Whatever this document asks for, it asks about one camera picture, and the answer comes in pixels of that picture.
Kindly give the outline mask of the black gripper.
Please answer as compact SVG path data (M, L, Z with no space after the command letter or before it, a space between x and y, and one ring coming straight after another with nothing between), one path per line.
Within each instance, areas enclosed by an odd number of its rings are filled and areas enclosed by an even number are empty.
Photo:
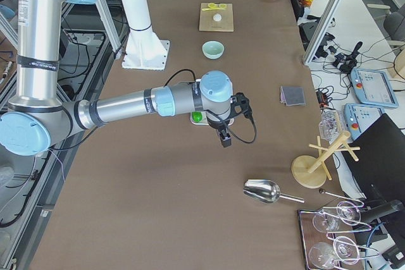
M232 118L241 115L247 119L251 119L249 99L242 92L232 95L226 101L220 102L218 105L218 122L221 125L228 124ZM218 128L217 133L222 146L230 147L232 144L232 138L224 127Z

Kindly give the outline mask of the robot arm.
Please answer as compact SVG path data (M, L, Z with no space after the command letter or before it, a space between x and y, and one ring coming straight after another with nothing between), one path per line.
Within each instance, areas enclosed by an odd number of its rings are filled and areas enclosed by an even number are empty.
M56 96L62 4L97 0L18 0L16 94L1 116L1 144L20 156L33 156L84 130L156 113L160 116L204 112L221 144L228 147L228 124L252 118L248 99L233 93L229 77L209 71L198 82L146 89L110 99L61 102Z

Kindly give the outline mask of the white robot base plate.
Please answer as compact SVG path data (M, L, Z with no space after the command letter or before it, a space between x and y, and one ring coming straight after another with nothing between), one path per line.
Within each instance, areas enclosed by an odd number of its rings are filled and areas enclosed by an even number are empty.
M163 71L170 49L169 40L160 40L152 31L131 30L122 67L126 69Z

